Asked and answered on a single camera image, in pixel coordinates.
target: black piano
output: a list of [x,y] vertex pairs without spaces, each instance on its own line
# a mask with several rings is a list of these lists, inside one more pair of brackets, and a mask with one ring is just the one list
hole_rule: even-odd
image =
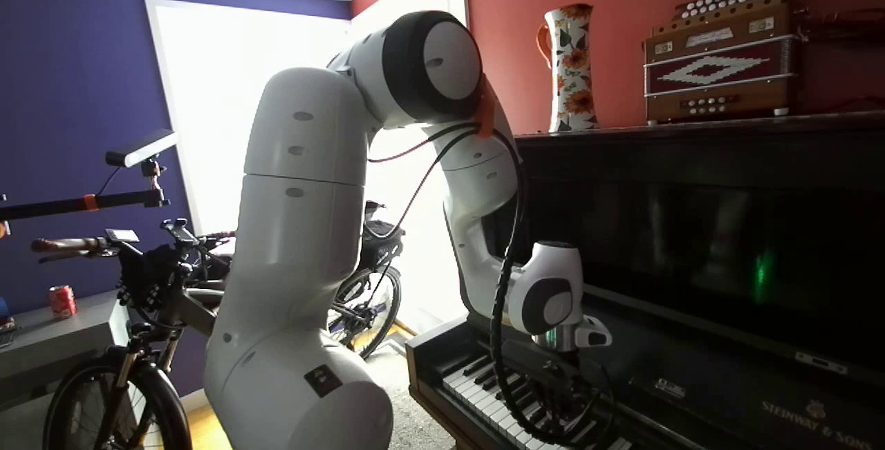
[[[528,211],[516,261],[533,241],[576,245],[584,314],[613,334],[579,352],[582,377],[600,384],[604,366],[611,383],[589,448],[885,450],[885,113],[517,144]],[[493,255],[512,211],[483,220]],[[489,320],[471,312],[417,336],[407,358],[412,397],[458,448],[562,448],[503,408]],[[506,374],[543,425],[527,378]]]

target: red wall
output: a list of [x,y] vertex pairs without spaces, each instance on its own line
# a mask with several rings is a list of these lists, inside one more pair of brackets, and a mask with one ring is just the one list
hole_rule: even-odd
[[[376,0],[354,0],[354,15]],[[566,3],[595,6],[590,57],[597,114],[602,126],[641,125],[642,40],[670,20],[677,3],[690,0],[467,0],[471,31],[483,65],[513,131],[546,131],[550,70],[534,47],[544,12]],[[813,12],[885,7],[885,0],[804,0]],[[803,104],[814,108],[846,98],[885,95],[885,50],[815,47],[805,51]]]

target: floral vase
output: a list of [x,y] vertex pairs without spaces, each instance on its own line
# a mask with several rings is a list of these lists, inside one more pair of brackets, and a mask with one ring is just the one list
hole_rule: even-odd
[[538,50],[553,76],[550,132],[583,131],[597,126],[590,84],[588,29],[593,6],[563,6],[544,15]]

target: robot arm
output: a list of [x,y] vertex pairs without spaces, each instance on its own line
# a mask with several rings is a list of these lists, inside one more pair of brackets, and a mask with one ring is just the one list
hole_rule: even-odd
[[[246,155],[236,263],[207,347],[206,395],[234,448],[388,446],[388,396],[325,331],[335,291],[357,265],[368,147],[381,128],[423,125],[434,134],[471,120],[483,98],[512,142],[484,81],[473,37],[443,12],[405,15],[328,69],[270,79]],[[434,147],[442,151],[452,136]],[[502,263],[487,252],[480,217],[515,195],[517,169],[502,142],[478,135],[440,163],[468,299],[490,317]],[[575,248],[537,243],[509,287],[505,311],[517,330],[540,345],[556,328],[570,331],[565,349],[589,342]],[[347,421],[347,431],[329,431],[326,421]]]

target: soda can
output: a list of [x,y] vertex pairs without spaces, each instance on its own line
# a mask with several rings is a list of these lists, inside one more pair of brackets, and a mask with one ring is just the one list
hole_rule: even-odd
[[70,286],[50,288],[50,308],[53,309],[53,317],[57,319],[76,314],[77,302],[73,300],[73,290]]

